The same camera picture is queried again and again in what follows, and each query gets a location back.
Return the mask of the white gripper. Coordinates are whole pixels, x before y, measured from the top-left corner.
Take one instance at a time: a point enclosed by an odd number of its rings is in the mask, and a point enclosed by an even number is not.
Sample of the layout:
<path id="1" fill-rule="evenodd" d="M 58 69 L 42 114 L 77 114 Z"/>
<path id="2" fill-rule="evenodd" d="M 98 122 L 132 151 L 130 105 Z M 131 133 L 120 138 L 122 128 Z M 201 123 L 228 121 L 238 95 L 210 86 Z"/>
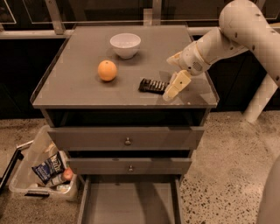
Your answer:
<path id="1" fill-rule="evenodd" d="M 163 94 L 165 101 L 172 100 L 179 94 L 179 92 L 188 86 L 191 82 L 192 76 L 203 74 L 210 68 L 210 65 L 200 56 L 196 41 L 193 41 L 182 52 L 177 52 L 169 57 L 166 62 L 172 66 L 180 67 L 185 70 L 175 72 L 172 75 Z"/>

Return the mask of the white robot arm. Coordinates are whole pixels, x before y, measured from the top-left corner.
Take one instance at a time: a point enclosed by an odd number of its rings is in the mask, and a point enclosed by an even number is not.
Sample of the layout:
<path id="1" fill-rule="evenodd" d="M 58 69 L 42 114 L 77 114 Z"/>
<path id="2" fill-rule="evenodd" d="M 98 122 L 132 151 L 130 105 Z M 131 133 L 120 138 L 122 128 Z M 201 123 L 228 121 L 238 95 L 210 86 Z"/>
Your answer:
<path id="1" fill-rule="evenodd" d="M 271 27 L 264 15 L 250 0 L 233 0 L 221 11 L 219 25 L 184 50 L 167 59 L 180 68 L 164 91 L 164 99 L 176 97 L 193 76 L 207 71 L 218 60 L 251 51 L 266 76 L 245 110 L 244 118 L 255 124 L 256 118 L 280 87 L 280 34 Z M 280 224 L 280 156 L 269 170 L 256 224 Z"/>

